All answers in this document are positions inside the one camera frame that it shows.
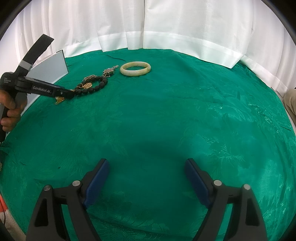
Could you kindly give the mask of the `person's left hand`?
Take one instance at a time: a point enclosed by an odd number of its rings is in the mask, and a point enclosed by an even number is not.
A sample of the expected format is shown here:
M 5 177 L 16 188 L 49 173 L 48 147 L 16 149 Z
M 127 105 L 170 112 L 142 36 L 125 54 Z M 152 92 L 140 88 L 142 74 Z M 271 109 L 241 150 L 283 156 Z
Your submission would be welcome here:
M 4 90 L 1 90 L 1 104 L 8 108 L 7 117 L 1 119 L 3 131 L 10 132 L 21 119 L 21 114 L 28 104 L 27 94 L 19 93 L 17 103 Z

